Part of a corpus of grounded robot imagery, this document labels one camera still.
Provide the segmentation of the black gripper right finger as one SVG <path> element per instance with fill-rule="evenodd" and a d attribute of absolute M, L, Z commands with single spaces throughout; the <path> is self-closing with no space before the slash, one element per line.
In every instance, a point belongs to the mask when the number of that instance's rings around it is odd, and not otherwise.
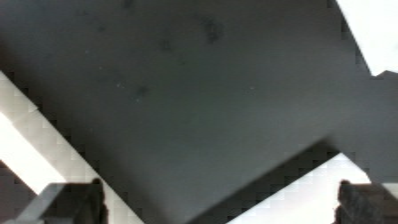
<path fill-rule="evenodd" d="M 340 183 L 334 224 L 398 224 L 398 198 L 381 184 Z"/>

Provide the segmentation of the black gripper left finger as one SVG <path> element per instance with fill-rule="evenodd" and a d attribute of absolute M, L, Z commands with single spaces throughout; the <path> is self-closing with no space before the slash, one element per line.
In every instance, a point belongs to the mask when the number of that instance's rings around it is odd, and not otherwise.
<path fill-rule="evenodd" d="M 16 224 L 109 224 L 102 180 L 52 183 L 18 215 Z"/>

